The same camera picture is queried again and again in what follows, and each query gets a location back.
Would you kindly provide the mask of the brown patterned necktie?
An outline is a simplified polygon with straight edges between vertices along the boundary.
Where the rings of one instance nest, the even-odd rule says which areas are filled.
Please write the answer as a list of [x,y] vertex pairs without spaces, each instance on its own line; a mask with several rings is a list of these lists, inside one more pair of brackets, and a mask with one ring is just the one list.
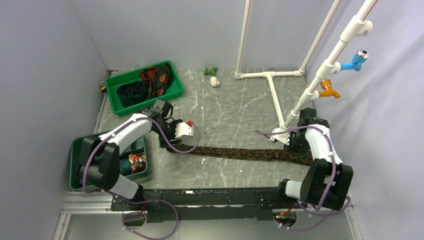
[[190,152],[191,155],[262,162],[287,162],[302,166],[313,163],[311,153],[298,153],[284,149],[244,149],[198,146]]

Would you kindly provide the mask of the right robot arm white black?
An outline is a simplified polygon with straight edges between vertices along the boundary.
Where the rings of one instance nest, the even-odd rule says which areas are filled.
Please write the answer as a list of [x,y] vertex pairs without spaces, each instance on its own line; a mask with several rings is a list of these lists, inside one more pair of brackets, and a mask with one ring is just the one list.
[[279,183],[276,203],[287,208],[300,200],[316,209],[341,210],[354,171],[337,155],[328,121],[318,118],[315,109],[302,109],[297,128],[289,134],[286,150],[302,157],[311,155],[312,162],[302,181],[284,179]]

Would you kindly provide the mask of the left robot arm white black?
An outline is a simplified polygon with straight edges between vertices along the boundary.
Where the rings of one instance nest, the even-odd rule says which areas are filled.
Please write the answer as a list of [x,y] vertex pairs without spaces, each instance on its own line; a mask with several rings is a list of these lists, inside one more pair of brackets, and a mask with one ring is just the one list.
[[184,121],[174,119],[173,110],[169,102],[159,99],[110,132],[83,138],[75,166],[75,177],[81,181],[83,192],[110,192],[124,197],[129,209],[139,209],[144,203],[143,187],[121,173],[121,154],[149,133],[158,134],[162,148],[179,144],[177,131]]

